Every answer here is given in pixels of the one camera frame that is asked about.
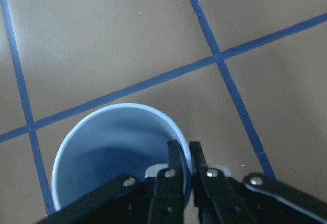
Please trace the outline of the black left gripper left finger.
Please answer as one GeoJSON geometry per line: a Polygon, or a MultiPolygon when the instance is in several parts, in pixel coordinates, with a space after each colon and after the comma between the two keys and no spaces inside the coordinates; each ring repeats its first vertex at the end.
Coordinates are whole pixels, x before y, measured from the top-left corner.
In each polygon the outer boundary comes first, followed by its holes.
{"type": "Polygon", "coordinates": [[[40,223],[183,223],[183,155],[169,141],[168,164],[141,181],[120,175],[40,223]]]}

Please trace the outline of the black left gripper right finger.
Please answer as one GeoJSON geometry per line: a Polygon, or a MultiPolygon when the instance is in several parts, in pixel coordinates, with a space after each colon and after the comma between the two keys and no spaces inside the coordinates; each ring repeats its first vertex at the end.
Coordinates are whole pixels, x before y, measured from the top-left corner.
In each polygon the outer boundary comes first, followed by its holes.
{"type": "Polygon", "coordinates": [[[237,181],[189,143],[200,223],[326,223],[326,202],[262,173],[237,181]]]}

